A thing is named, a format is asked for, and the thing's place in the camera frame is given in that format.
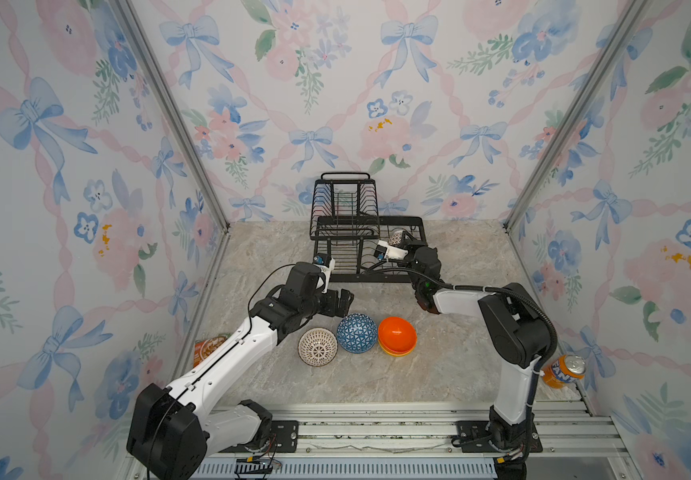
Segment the brown floral patterned bowl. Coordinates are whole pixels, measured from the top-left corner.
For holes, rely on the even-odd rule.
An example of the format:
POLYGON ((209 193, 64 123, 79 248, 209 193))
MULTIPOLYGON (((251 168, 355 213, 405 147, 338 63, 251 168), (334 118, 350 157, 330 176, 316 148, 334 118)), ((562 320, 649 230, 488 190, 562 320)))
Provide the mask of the brown floral patterned bowl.
POLYGON ((387 242, 389 242, 390 246, 403 248, 403 245, 405 245, 405 233, 407 232, 403 228, 393 229, 387 242))

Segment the blue triangle patterned bowl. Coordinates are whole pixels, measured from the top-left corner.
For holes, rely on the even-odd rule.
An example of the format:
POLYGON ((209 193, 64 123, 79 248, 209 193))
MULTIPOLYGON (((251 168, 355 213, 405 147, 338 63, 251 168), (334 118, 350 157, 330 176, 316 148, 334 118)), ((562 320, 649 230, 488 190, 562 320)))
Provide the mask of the blue triangle patterned bowl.
POLYGON ((353 354, 363 354, 379 339, 379 330, 373 318, 367 314, 353 313, 347 315, 338 324, 335 332, 338 345, 353 354))

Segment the orange plastic bowl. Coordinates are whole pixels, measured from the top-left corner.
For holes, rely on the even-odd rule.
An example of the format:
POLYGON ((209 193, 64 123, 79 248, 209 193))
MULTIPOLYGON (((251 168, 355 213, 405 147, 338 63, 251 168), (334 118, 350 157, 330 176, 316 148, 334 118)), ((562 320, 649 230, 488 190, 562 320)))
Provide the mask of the orange plastic bowl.
POLYGON ((385 318, 379 324, 379 344, 393 351, 415 349, 417 330, 403 318, 385 318))

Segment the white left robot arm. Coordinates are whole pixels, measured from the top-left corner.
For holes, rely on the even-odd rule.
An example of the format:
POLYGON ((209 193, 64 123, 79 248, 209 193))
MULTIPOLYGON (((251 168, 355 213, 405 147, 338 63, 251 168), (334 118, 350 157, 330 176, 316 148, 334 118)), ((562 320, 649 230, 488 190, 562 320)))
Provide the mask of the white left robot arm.
POLYGON ((272 415, 258 403, 213 409, 255 362, 314 316, 347 316, 355 296, 330 289, 334 266, 329 256, 289 265, 286 281, 249 301, 241 326, 213 354, 167 386, 141 391, 126 450, 147 477, 188 479, 211 454, 233 447, 265 452, 273 444, 272 415))

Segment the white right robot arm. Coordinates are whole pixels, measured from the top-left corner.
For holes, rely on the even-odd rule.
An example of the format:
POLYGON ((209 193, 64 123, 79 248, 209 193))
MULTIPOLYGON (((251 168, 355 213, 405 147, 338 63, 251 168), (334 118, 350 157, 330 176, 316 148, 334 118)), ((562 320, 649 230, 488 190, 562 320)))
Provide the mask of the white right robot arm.
POLYGON ((501 462, 525 462, 535 434, 537 384, 543 365, 559 343, 555 326, 521 284, 449 284, 441 280, 441 260, 435 248, 419 240, 403 240, 399 248, 405 255, 397 265, 409 274, 422 310, 431 314, 481 314, 501 358, 499 390, 489 409, 485 440, 503 454, 501 462))

